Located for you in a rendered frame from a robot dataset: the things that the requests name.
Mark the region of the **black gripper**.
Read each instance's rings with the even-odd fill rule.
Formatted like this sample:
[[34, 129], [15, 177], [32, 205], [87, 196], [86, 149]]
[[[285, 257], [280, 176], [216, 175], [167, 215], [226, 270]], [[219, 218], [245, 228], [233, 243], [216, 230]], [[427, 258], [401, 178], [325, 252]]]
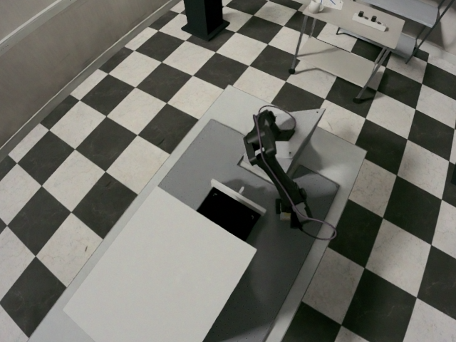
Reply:
[[280, 201], [281, 199], [276, 199], [276, 214], [281, 214], [281, 212], [286, 212], [286, 205]]

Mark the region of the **white boxy benchtop instrument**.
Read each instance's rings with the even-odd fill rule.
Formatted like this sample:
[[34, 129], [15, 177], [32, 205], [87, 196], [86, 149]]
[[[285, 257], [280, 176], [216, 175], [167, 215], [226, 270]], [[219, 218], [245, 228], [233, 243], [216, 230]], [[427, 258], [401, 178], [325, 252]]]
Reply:
[[196, 211], [156, 186], [74, 293], [63, 310], [95, 342], [204, 340], [266, 211], [244, 187], [211, 184]]

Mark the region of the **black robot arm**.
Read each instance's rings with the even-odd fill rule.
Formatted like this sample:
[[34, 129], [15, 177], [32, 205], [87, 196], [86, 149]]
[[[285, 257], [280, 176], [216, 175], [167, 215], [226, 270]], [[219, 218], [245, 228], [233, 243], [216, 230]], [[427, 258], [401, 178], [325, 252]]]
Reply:
[[243, 138], [244, 145], [250, 164], [252, 166], [258, 165], [261, 169], [263, 169], [263, 171], [265, 171], [265, 173], [269, 176], [271, 181], [276, 186], [281, 200], [286, 205], [286, 213], [291, 213], [291, 229], [299, 229], [303, 227], [303, 224], [307, 224], [313, 220], [305, 219], [299, 215], [287, 197], [286, 193], [284, 192], [283, 188], [296, 205], [297, 210], [303, 216], [313, 218], [311, 210], [306, 203], [306, 198], [308, 196], [304, 188], [299, 188], [297, 183], [287, 176], [275, 157], [277, 154], [276, 142], [289, 141], [295, 133], [295, 130], [281, 130], [278, 128], [275, 122], [276, 118], [272, 111], [268, 111], [266, 109], [260, 113], [258, 124], [261, 134], [261, 143], [262, 147], [264, 148], [265, 160], [262, 159], [261, 153], [255, 156], [255, 151], [261, 149], [259, 144], [257, 125], [255, 123], [254, 129], [252, 129], [251, 132], [247, 133], [247, 136]]

